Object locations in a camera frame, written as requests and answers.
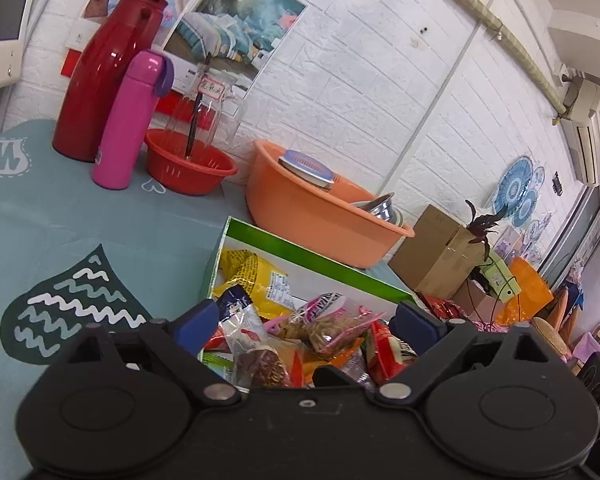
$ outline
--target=purple plastic lid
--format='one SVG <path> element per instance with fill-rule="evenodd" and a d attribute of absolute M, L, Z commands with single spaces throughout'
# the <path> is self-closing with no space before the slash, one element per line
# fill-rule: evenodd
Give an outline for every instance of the purple plastic lid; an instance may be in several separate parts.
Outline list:
<path fill-rule="evenodd" d="M 171 59 L 154 50 L 143 50 L 131 61 L 126 76 L 153 85 L 158 97 L 165 97 L 173 86 L 174 69 Z"/>

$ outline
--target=air conditioner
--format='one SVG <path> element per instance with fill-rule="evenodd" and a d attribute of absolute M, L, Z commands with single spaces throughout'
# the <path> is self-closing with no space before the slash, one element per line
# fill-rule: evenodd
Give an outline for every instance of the air conditioner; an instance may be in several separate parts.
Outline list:
<path fill-rule="evenodd" d="M 589 187 L 600 185 L 600 85 L 574 77 L 564 99 L 568 111 L 560 123 L 569 145 L 576 177 Z"/>

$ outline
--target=pink bottle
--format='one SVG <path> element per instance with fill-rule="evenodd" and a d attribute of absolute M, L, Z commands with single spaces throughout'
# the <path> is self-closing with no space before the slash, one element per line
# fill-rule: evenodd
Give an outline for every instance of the pink bottle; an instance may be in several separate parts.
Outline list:
<path fill-rule="evenodd" d="M 158 99 L 173 85 L 173 63 L 152 50 L 137 54 L 120 85 L 91 177 L 107 189 L 125 189 Z"/>

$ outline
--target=orange plastic basin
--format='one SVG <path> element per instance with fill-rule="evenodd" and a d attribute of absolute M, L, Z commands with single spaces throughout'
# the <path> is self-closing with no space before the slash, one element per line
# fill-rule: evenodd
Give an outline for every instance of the orange plastic basin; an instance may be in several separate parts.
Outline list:
<path fill-rule="evenodd" d="M 366 269 L 401 237 L 415 236 L 352 206 L 374 195 L 342 176 L 330 190 L 312 186 L 278 163 L 285 149 L 256 140 L 247 204 L 258 227 L 343 264 Z"/>

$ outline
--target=red plastic basket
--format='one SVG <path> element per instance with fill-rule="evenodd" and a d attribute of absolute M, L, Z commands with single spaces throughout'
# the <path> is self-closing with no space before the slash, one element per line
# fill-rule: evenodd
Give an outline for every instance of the red plastic basket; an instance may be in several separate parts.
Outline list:
<path fill-rule="evenodd" d="M 211 193 L 226 176 L 238 173 L 235 161 L 225 152 L 208 146 L 202 164 L 188 162 L 182 156 L 187 137 L 178 132 L 151 129 L 144 142 L 148 147 L 146 169 L 164 187 L 185 195 Z"/>

